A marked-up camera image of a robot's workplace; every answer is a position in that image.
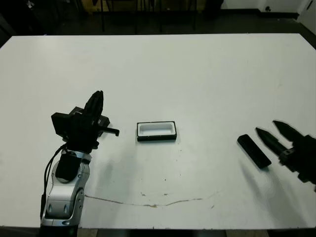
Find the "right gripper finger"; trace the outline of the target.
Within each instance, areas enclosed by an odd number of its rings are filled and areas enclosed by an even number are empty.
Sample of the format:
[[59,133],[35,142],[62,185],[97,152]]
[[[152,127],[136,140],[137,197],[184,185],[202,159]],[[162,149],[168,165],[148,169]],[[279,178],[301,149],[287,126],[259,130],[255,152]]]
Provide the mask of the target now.
[[277,127],[280,134],[288,141],[292,143],[302,143],[304,140],[304,136],[289,124],[279,120],[273,120],[273,123]]
[[255,128],[261,141],[278,157],[283,157],[287,148],[279,142],[270,132],[261,128]]

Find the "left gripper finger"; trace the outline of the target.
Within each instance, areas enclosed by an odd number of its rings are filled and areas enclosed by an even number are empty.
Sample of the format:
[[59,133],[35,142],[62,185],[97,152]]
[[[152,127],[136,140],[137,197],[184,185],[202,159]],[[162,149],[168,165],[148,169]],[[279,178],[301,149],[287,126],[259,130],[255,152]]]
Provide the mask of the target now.
[[99,91],[94,92],[87,101],[83,114],[87,116],[97,116],[99,112]]
[[104,95],[103,91],[97,91],[95,97],[95,116],[99,118],[103,111]]

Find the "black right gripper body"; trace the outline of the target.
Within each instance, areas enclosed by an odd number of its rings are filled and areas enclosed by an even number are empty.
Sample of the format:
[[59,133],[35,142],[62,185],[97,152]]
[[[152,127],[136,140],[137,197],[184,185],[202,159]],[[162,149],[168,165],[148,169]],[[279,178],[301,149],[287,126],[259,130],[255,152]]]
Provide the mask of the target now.
[[297,172],[303,183],[316,185],[316,139],[306,135],[292,142],[292,148],[281,153],[280,163]]

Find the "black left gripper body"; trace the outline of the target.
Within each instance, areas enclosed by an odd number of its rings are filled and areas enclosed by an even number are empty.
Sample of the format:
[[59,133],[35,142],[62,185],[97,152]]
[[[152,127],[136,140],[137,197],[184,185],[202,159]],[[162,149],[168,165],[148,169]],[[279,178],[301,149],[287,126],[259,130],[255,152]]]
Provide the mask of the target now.
[[65,142],[67,149],[73,151],[92,151],[98,148],[97,139],[103,133],[119,136],[119,130],[110,128],[110,120],[106,116],[89,118],[84,116],[83,109],[75,107],[70,112],[70,125],[68,126]]

